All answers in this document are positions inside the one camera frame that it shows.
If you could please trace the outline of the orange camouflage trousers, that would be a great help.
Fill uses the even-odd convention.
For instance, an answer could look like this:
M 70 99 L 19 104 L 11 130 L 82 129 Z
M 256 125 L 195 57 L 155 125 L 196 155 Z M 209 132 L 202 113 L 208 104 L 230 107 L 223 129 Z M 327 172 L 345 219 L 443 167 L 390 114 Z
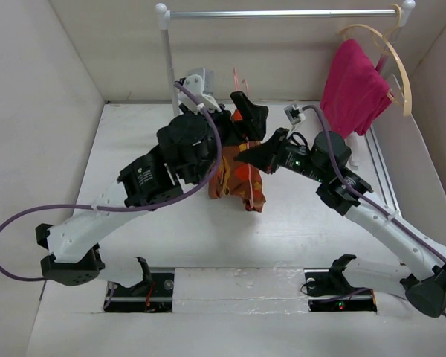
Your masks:
M 241 151 L 257 145 L 260 145 L 259 141 L 246 141 L 237 146 L 222 148 L 222 162 L 208 184 L 208 196 L 211 199 L 239 197 L 246 211 L 262 212 L 266 199 L 262 192 L 263 182 L 259 170 L 250 164 L 234 160 Z

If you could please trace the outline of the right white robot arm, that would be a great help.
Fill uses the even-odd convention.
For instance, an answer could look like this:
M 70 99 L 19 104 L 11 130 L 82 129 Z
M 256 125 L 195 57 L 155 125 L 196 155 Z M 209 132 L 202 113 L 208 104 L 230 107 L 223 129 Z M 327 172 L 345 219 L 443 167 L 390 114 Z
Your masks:
M 421 313 L 437 318 L 446 309 L 446 247 L 375 201 L 370 184 L 345 165 L 352 152 L 334 132 L 320 132 L 312 147 L 291 142 L 279 128 L 259 146 L 236 156 L 267 173 L 284 167 L 319 183 L 316 194 L 342 217 L 371 233 L 400 260 L 391 266 L 344 254 L 309 278 L 309 295 L 351 295 L 371 288 L 404 296 Z

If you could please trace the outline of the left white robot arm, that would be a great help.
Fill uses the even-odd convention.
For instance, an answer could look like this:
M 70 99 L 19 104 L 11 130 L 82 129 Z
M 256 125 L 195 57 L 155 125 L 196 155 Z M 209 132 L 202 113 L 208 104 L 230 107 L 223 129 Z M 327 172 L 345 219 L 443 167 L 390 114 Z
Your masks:
M 157 131 L 157 145 L 123 168 L 95 207 L 82 209 L 61 225 L 37 226 L 36 241 L 49 252 L 40 262 L 43 277 L 78 286 L 105 272 L 133 294 L 146 293 L 151 277 L 145 259 L 136 257 L 138 268 L 113 275 L 101 259 L 99 244 L 127 222 L 187 198 L 182 183 L 197 190 L 208 186 L 211 199 L 238 197 L 245 210 L 261 212 L 261 175 L 235 157 L 265 137 L 269 109 L 252 103 L 242 91 L 231 93 L 230 99 L 234 112 L 206 103 L 203 115 L 184 97 L 182 113 Z

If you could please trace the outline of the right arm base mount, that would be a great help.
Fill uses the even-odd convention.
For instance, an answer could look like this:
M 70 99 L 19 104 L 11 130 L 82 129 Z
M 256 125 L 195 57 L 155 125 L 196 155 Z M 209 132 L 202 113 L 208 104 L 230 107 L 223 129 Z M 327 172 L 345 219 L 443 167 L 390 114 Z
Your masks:
M 377 312 L 371 289 L 354 287 L 343 276 L 356 256 L 344 254 L 329 268 L 305 268 L 300 292 L 308 298 L 310 312 Z

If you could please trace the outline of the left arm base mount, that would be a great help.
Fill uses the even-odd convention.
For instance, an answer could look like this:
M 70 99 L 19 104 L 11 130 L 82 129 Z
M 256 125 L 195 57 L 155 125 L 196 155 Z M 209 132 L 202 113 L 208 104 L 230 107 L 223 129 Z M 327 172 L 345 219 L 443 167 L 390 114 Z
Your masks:
M 150 268 L 138 257 L 142 280 L 129 288 L 111 282 L 103 303 L 104 312 L 171 313 L 175 287 L 174 268 Z

